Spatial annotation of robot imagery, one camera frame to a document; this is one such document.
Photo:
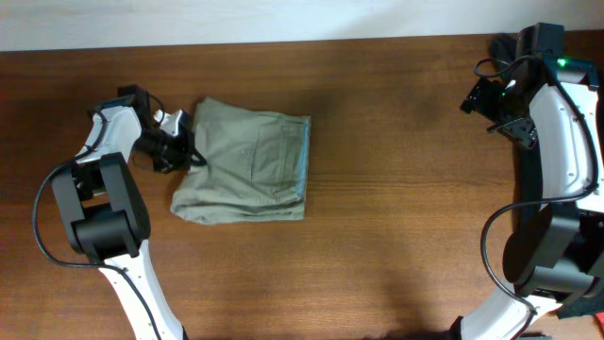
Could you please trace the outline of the khaki shorts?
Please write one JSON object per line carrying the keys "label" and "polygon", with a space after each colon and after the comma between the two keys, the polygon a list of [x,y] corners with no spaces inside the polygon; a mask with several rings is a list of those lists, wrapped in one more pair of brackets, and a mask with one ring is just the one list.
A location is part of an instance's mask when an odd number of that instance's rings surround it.
{"label": "khaki shorts", "polygon": [[217,225],[305,217],[311,118],[247,110],[206,98],[193,118],[192,166],[172,196],[171,212]]}

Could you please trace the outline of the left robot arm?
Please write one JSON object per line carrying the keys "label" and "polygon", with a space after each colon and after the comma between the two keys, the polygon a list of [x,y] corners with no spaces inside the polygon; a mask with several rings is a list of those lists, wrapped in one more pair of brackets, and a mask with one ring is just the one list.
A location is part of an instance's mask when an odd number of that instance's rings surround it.
{"label": "left robot arm", "polygon": [[150,258],[151,222],[127,162],[133,151],[150,157],[155,173],[206,165],[195,149],[190,116],[169,113],[138,85],[89,111],[93,126],[81,150],[53,169],[50,185],[78,268],[100,271],[139,339],[184,340],[188,334],[169,307]]}

